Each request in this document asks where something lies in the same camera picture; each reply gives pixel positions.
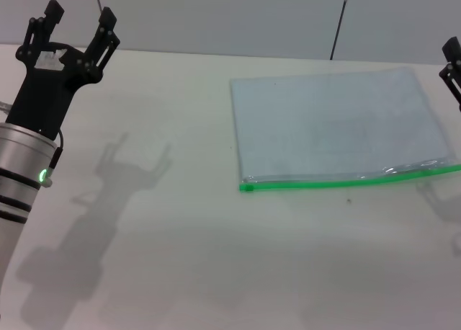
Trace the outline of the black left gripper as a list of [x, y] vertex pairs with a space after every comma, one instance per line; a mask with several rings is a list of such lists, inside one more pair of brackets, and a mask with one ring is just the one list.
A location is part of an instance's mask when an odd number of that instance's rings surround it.
[[[120, 44], [114, 32], [117, 18], [108, 6], [102, 10], [95, 36], [85, 52], [63, 43], [50, 43], [63, 14], [63, 7], [56, 0], [50, 0], [44, 17], [30, 18], [24, 42], [16, 52], [17, 60], [26, 66], [26, 76], [6, 119], [9, 124], [52, 141], [57, 138], [75, 93], [87, 84], [102, 80], [102, 72]], [[40, 50], [64, 50], [58, 59], [63, 69], [37, 68]]]

